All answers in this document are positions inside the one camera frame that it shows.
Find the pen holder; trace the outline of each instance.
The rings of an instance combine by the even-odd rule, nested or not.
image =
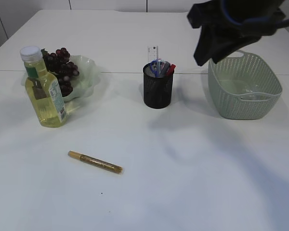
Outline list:
[[[171,102],[173,73],[162,78],[155,77],[150,64],[144,66],[144,102],[148,107],[160,109]]]

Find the gold marker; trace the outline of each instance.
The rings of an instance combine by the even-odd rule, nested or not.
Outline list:
[[[80,160],[84,163],[87,163],[89,165],[93,165],[93,166],[96,166],[96,167],[99,167],[99,168],[102,168],[102,169],[105,169],[105,170],[108,170],[108,171],[111,171],[111,172],[114,172],[117,174],[120,174],[123,171],[123,168],[120,166],[113,165],[111,163],[107,163],[105,161],[98,160],[98,159],[95,159],[95,158],[87,156],[87,155],[83,155],[83,154],[76,153],[73,151],[69,151],[68,155],[72,158],[78,159],[78,160]]]

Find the white cap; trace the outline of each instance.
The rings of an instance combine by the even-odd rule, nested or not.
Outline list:
[[[20,50],[20,57],[24,62],[38,62],[43,58],[43,55],[39,47],[29,46]]]

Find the basket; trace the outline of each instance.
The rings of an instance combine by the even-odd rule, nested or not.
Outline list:
[[[260,119],[275,105],[282,87],[258,55],[209,62],[209,90],[219,114],[227,119]]]

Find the blue scissor handle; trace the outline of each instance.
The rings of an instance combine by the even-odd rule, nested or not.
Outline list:
[[[153,60],[153,61],[150,63],[149,66],[150,66],[150,70],[151,70],[152,73],[154,74],[155,78],[157,78],[157,77],[158,77],[158,71],[153,69],[154,63],[157,64],[157,61],[156,61],[156,60]]]
[[[152,73],[154,74],[154,76],[155,76],[156,78],[158,78],[159,73],[158,73],[157,69],[156,69],[156,70],[153,69],[153,65],[154,65],[154,64],[157,65],[157,64],[158,64],[157,61],[158,61],[159,63],[160,63],[160,62],[161,62],[161,63],[164,63],[164,61],[163,61],[162,59],[158,59],[158,60],[153,60],[153,61],[150,63],[150,65],[149,65],[149,66],[150,66],[150,70],[152,71]]]

